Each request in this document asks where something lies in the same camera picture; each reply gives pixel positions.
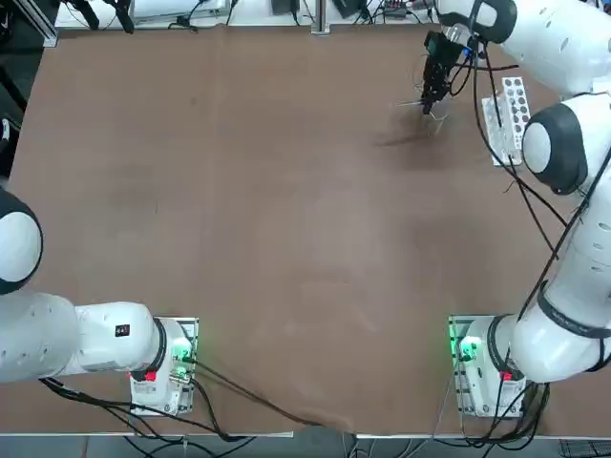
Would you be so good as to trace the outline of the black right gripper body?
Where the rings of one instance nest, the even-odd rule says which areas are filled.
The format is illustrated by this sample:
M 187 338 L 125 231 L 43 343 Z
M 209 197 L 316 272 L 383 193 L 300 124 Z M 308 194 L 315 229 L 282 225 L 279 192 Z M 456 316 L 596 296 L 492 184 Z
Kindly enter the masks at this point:
M 465 47 L 452 41 L 430 41 L 428 44 L 428 79 L 444 80 Z

